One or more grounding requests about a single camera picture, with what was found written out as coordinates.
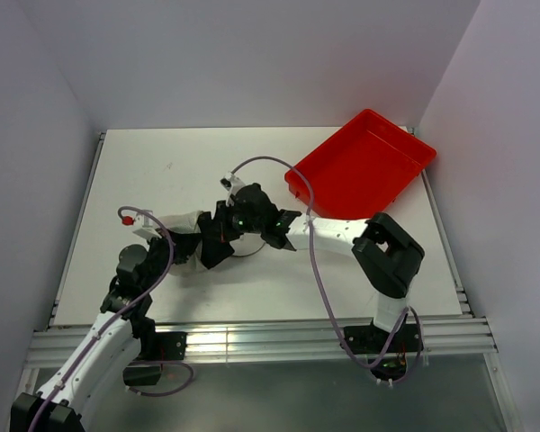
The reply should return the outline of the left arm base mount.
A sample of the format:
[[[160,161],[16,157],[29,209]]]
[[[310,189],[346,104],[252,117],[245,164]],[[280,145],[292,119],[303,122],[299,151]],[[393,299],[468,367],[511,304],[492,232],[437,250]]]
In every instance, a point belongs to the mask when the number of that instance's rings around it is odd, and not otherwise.
[[[122,380],[130,387],[154,386],[166,369],[166,361],[182,361],[185,358],[187,333],[158,332],[150,345],[143,348],[134,362],[142,365],[129,365],[122,372]]]

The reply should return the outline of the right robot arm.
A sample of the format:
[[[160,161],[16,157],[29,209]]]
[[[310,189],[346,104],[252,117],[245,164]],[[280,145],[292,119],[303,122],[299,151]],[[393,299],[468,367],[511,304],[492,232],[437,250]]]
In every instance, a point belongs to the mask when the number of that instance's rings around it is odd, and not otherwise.
[[[220,180],[227,191],[217,205],[220,237],[235,241],[256,234],[270,247],[290,251],[326,250],[353,257],[377,291],[373,326],[390,333],[407,311],[409,289],[425,257],[423,247],[390,215],[338,220],[280,210],[259,184],[234,175]]]

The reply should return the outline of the black bra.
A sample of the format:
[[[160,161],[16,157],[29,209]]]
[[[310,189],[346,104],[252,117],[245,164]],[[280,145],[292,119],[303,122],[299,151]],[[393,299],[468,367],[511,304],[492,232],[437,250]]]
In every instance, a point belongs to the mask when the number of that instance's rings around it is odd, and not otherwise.
[[[231,226],[221,217],[212,217],[209,211],[199,215],[198,228],[202,239],[200,261],[206,269],[212,269],[225,259],[232,257],[235,249],[230,242]]]

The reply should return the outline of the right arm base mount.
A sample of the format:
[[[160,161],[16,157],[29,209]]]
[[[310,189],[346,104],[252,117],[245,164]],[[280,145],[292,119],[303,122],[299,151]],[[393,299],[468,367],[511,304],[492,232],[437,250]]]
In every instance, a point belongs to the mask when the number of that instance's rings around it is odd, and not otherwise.
[[[389,333],[376,328],[373,324],[345,326],[343,335],[354,355],[377,356],[384,347]],[[392,338],[387,354],[416,354],[422,352],[424,343],[415,324],[403,324]]]

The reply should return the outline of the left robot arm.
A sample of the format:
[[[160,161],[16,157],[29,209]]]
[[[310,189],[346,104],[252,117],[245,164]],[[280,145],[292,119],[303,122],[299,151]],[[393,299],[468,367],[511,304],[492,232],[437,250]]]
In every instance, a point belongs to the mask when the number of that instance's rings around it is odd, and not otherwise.
[[[166,277],[175,257],[169,236],[147,246],[134,244],[119,254],[116,275],[100,312],[68,360],[34,393],[23,392],[10,411],[12,431],[86,431],[110,387],[125,378],[128,391],[144,395],[168,366],[184,363],[186,334],[159,335],[147,312],[151,291]]]

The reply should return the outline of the white mesh laundry bag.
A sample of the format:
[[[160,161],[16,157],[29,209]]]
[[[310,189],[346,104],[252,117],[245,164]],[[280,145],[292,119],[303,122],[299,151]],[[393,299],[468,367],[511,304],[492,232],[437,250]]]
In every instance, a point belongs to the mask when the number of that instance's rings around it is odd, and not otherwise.
[[[179,215],[167,215],[159,217],[162,224],[172,231],[171,237],[175,234],[198,234],[201,232],[198,226],[198,217],[203,211],[194,211]],[[252,257],[262,251],[266,243],[254,234],[246,234],[242,238],[232,241],[230,245],[234,248],[232,259]],[[193,252],[188,260],[179,265],[172,265],[169,273],[173,276],[188,276],[207,271],[206,266],[201,262],[201,246]]]

